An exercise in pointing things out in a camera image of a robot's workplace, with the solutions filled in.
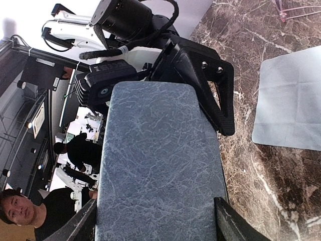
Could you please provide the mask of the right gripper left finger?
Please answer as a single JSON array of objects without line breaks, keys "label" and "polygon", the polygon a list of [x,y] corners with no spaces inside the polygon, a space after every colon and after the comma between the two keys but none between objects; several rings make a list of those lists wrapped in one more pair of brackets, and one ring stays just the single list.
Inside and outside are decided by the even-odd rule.
[{"label": "right gripper left finger", "polygon": [[47,241],[94,240],[97,200],[91,199],[62,228],[46,238]]}]

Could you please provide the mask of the blue cleaning cloth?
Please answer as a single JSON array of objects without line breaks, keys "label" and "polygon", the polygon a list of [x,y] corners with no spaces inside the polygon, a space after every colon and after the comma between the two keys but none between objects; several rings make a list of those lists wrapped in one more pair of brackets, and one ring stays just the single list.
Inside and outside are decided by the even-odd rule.
[{"label": "blue cleaning cloth", "polygon": [[262,62],[252,141],[320,151],[320,46]]}]

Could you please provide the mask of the dark grey glasses case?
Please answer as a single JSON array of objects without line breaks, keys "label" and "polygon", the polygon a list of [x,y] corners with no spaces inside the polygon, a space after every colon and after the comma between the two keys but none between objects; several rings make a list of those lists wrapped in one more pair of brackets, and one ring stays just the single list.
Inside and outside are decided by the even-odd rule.
[{"label": "dark grey glasses case", "polygon": [[106,123],[96,240],[214,240],[216,132],[187,84],[122,82]]}]

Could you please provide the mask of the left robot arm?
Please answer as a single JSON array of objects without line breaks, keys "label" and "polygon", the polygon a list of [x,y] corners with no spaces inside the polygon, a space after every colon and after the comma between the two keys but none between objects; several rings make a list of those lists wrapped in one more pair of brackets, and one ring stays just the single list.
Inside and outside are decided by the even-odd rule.
[{"label": "left robot arm", "polygon": [[53,27],[42,27],[44,42],[59,52],[87,48],[82,60],[94,59],[76,76],[81,106],[107,114],[116,84],[156,81],[192,86],[199,106],[213,128],[224,136],[235,133],[234,68],[218,53],[181,37],[173,15],[155,15],[143,1],[101,1],[92,17],[78,16],[62,4],[52,10]]}]

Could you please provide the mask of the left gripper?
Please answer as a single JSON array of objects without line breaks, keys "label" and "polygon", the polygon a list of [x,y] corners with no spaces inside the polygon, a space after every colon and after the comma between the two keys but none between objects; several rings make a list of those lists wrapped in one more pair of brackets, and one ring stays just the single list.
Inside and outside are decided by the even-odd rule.
[{"label": "left gripper", "polygon": [[214,49],[182,37],[170,37],[146,81],[191,85],[213,128],[224,136],[235,133],[234,68],[221,60]]}]

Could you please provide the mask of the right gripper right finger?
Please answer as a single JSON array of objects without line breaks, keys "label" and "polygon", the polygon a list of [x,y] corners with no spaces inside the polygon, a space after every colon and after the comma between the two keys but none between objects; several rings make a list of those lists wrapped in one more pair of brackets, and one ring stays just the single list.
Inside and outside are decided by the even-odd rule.
[{"label": "right gripper right finger", "polygon": [[270,241],[254,229],[222,197],[214,198],[216,240]]}]

